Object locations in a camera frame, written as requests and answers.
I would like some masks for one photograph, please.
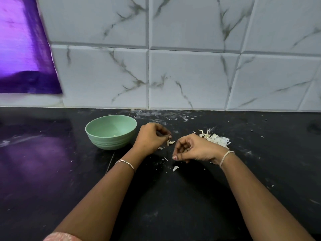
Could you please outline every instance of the wall tile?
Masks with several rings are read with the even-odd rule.
[[[258,0],[246,51],[321,54],[321,0]]]
[[[150,0],[150,47],[239,51],[253,4],[254,0]]]
[[[0,94],[0,107],[64,107],[62,95]]]
[[[150,50],[150,108],[223,110],[238,56]]]
[[[38,0],[51,42],[146,46],[146,0]]]
[[[148,52],[52,45],[66,107],[147,108]]]
[[[321,66],[307,91],[300,110],[321,111]]]
[[[241,55],[228,109],[297,110],[320,58]]]

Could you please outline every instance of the kitchen counter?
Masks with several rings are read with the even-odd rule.
[[[173,140],[209,128],[230,138],[230,148],[319,239],[321,114],[0,108],[0,240],[43,239],[130,149],[104,151],[89,141],[86,124],[111,114],[135,118],[137,133],[158,122]],[[174,162],[173,149],[143,161],[112,240],[250,240],[219,167]]]

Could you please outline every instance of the ceramic bowl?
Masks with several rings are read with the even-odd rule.
[[[137,122],[124,115],[99,117],[89,122],[85,131],[90,141],[103,150],[117,150],[129,143],[135,134]]]

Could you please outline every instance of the left hand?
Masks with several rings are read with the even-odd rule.
[[[154,153],[158,147],[171,138],[171,132],[167,128],[159,123],[147,123],[139,130],[133,148],[141,151],[146,157]]]

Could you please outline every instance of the pink sleeve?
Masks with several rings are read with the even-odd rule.
[[[68,233],[51,233],[43,241],[81,241],[79,238]]]

